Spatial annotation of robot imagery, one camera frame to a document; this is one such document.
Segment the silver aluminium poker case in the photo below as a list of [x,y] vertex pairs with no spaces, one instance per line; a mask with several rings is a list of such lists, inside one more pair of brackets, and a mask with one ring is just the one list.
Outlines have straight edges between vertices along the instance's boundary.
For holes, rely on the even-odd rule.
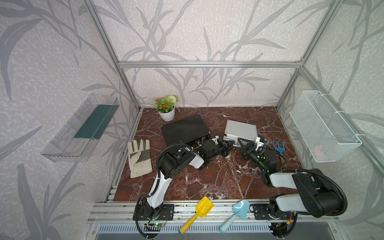
[[234,146],[240,147],[238,138],[255,141],[257,137],[257,127],[255,125],[227,120],[223,139],[234,141]]

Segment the black poker case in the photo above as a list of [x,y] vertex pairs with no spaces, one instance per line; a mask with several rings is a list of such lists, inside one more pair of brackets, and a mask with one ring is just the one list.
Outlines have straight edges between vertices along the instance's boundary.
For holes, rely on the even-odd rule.
[[194,115],[161,127],[167,146],[191,144],[211,135],[201,115]]

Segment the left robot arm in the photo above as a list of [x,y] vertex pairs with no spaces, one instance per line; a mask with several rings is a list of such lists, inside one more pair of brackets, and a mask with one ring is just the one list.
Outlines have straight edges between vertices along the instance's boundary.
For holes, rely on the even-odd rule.
[[169,145],[157,157],[157,176],[150,193],[140,196],[134,212],[134,220],[152,220],[162,210],[165,194],[170,183],[187,166],[202,170],[208,166],[211,159],[221,155],[226,157],[234,147],[235,142],[216,137],[206,140],[197,152],[184,143]]

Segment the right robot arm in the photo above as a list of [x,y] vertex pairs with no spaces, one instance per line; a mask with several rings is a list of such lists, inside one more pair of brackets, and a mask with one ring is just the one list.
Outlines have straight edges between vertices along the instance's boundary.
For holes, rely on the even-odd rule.
[[270,198],[267,210],[272,217],[291,212],[320,218],[340,216],[346,212],[346,194],[319,169],[285,170],[285,164],[278,159],[283,155],[269,148],[261,138],[254,141],[238,138],[238,145],[242,149],[242,156],[261,170],[261,180],[267,187],[297,191],[297,194]]

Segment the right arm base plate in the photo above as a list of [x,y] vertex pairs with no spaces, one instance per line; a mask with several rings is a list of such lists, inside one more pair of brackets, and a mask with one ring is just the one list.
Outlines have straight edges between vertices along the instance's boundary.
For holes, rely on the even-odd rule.
[[256,220],[275,220],[287,222],[293,220],[295,214],[292,212],[283,212],[275,204],[251,204],[250,210]]

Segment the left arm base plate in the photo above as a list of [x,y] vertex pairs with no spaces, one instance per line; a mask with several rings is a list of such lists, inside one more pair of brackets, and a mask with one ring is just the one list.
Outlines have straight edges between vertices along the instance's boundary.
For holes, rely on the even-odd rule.
[[175,205],[173,204],[162,204],[155,209],[153,209],[149,205],[139,204],[137,207],[135,207],[133,220],[134,221],[149,221],[149,220],[171,221],[173,220],[174,213],[175,213]]

